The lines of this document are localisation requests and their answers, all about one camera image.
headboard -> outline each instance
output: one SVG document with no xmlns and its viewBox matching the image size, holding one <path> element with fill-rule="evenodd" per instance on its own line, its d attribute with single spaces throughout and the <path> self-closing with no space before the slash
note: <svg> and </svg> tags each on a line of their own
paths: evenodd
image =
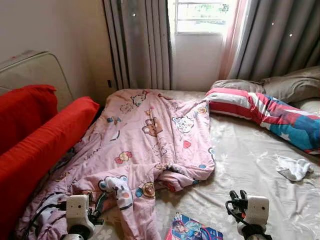
<svg viewBox="0 0 320 240">
<path fill-rule="evenodd" d="M 52 53 L 27 51 L 0 63 L 0 95 L 35 84 L 49 84 L 56 88 L 58 111 L 73 101 L 65 74 Z"/>
</svg>

beige bed sheet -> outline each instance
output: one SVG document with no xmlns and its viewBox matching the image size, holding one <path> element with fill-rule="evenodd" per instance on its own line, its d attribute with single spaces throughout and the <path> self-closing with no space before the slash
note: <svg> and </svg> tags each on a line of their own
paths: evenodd
<svg viewBox="0 0 320 240">
<path fill-rule="evenodd" d="M 204 92 L 163 91 L 177 100 L 197 100 Z M 164 239 L 176 212 L 207 224 L 223 233 L 225 240 L 242 240 L 235 220 L 227 214 L 229 191 L 245 190 L 270 200 L 266 233 L 273 240 L 320 239 L 320 165 L 310 156 L 267 130 L 244 119 L 212 115 L 210 120 L 216 169 L 204 182 L 180 192 L 164 189 L 156 194 L 158 230 Z M 278 156 L 312 162 L 313 173 L 301 182 L 290 182 L 276 172 Z M 116 208 L 104 214 L 95 239 L 121 240 Z"/>
</svg>

comic book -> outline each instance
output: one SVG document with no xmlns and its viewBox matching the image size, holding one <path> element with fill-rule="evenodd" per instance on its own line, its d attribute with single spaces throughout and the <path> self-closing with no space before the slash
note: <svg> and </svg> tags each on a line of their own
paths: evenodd
<svg viewBox="0 0 320 240">
<path fill-rule="evenodd" d="M 164 240 L 223 240 L 223 234 L 211 227 L 178 213 Z"/>
</svg>

pillow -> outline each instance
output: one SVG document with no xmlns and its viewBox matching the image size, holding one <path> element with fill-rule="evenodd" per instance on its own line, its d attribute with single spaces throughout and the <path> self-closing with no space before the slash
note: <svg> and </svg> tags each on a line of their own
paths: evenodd
<svg viewBox="0 0 320 240">
<path fill-rule="evenodd" d="M 306 100 L 293 102 L 291 105 L 297 109 L 301 109 L 303 111 L 312 113 L 313 115 L 320 117 L 320 98 L 319 97 L 313 97 Z"/>
<path fill-rule="evenodd" d="M 265 94 L 291 103 L 320 97 L 320 66 L 262 80 Z"/>
<path fill-rule="evenodd" d="M 55 91 L 29 85 L 0 96 L 0 155 L 57 114 Z"/>
<path fill-rule="evenodd" d="M 84 135 L 98 108 L 89 97 L 79 98 L 0 156 L 2 237 L 13 229 L 37 182 Z"/>
<path fill-rule="evenodd" d="M 262 84 L 255 81 L 247 81 L 240 79 L 228 79 L 215 81 L 211 86 L 213 88 L 239 89 L 253 93 L 264 93 L 265 89 Z"/>
<path fill-rule="evenodd" d="M 320 154 L 320 117 L 262 93 L 213 88 L 206 94 L 212 113 L 252 120 L 309 154 Z"/>
</svg>

pink blanket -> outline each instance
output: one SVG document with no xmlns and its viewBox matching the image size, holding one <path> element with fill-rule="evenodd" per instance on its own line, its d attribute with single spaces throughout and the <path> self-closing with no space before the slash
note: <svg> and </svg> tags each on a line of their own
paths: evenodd
<svg viewBox="0 0 320 240">
<path fill-rule="evenodd" d="M 215 167 L 205 100 L 182 102 L 152 90 L 120 90 L 108 97 L 99 119 L 75 146 L 77 154 L 55 171 L 17 226 L 21 236 L 43 206 L 91 192 L 121 212 L 126 239 L 160 240 L 155 189 L 180 191 L 206 180 Z M 45 210 L 30 239 L 59 239 L 67 233 L 65 212 Z"/>
</svg>

